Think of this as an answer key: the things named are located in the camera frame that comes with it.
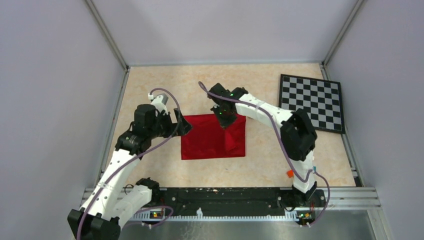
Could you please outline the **aluminium frame rail front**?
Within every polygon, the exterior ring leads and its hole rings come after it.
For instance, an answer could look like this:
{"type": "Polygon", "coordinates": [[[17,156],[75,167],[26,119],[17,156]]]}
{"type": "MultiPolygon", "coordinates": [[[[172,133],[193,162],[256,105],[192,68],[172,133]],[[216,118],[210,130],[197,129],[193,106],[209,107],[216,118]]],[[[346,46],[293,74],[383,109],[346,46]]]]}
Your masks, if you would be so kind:
{"type": "Polygon", "coordinates": [[[371,187],[318,188],[309,200],[288,187],[161,188],[153,201],[132,210],[129,222],[290,222],[307,226],[322,210],[360,211],[381,207],[371,187]]]}

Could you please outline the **orange block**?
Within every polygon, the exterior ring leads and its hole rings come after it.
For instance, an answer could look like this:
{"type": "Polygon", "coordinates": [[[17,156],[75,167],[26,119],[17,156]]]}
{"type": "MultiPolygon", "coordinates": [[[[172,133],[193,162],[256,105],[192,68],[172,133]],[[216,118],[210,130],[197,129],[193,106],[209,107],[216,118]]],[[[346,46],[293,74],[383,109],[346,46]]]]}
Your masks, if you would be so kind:
{"type": "Polygon", "coordinates": [[[292,170],[292,169],[288,170],[288,171],[286,172],[286,175],[287,175],[287,177],[288,177],[289,179],[293,178],[293,177],[294,177],[294,172],[293,172],[293,170],[292,170]]]}

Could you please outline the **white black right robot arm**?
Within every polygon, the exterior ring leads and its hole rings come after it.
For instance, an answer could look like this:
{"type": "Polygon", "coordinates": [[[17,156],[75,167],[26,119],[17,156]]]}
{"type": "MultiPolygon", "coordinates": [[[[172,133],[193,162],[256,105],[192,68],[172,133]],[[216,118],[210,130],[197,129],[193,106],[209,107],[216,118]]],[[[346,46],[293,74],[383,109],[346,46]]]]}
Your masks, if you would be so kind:
{"type": "Polygon", "coordinates": [[[211,110],[222,128],[228,128],[238,116],[244,116],[274,130],[294,174],[293,200],[299,206],[307,206],[313,200],[316,189],[313,160],[318,138],[307,112],[302,108],[293,111],[271,105],[243,87],[230,91],[217,83],[206,93],[214,102],[211,110]]]}

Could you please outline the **black and white chessboard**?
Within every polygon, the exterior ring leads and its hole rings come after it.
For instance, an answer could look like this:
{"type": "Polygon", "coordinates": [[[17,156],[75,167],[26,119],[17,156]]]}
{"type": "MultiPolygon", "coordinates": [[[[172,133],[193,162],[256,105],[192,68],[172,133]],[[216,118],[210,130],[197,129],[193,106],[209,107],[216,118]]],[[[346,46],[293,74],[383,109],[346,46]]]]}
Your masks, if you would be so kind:
{"type": "Polygon", "coordinates": [[[281,74],[278,106],[307,112],[315,129],[345,134],[342,88],[339,82],[281,74]]]}

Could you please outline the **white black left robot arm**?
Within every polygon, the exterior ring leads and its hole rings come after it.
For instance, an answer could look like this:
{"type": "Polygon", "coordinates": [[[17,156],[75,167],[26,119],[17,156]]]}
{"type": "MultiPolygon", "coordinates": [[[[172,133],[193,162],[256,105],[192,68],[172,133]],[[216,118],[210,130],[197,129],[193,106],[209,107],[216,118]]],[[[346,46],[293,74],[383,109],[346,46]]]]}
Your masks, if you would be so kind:
{"type": "Polygon", "coordinates": [[[174,109],[176,122],[162,104],[141,104],[134,120],[117,139],[109,166],[80,209],[72,209],[67,221],[77,240],[117,240],[130,218],[141,207],[154,207],[160,193],[136,184],[134,190],[118,199],[127,178],[143,156],[158,149],[173,137],[186,135],[192,126],[180,107],[174,109]]]}

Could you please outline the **red cloth napkin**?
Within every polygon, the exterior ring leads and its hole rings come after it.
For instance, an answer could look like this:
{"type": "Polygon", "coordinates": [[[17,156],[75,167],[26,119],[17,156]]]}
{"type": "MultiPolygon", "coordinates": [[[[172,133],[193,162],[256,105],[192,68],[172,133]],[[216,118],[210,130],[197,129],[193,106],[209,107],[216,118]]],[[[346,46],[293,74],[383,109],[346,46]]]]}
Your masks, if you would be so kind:
{"type": "Polygon", "coordinates": [[[182,160],[238,158],[246,156],[246,117],[237,115],[222,128],[214,114],[188,115],[192,129],[181,137],[182,160]]]}

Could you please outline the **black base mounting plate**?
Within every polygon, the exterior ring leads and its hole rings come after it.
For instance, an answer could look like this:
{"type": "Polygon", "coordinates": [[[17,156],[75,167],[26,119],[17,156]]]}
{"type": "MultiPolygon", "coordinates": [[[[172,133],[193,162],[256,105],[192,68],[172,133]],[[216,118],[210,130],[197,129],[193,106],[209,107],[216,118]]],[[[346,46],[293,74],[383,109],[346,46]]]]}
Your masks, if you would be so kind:
{"type": "Polygon", "coordinates": [[[169,206],[165,213],[173,217],[273,217],[326,203],[321,189],[306,197],[284,187],[169,187],[154,190],[146,207],[169,206]]]}

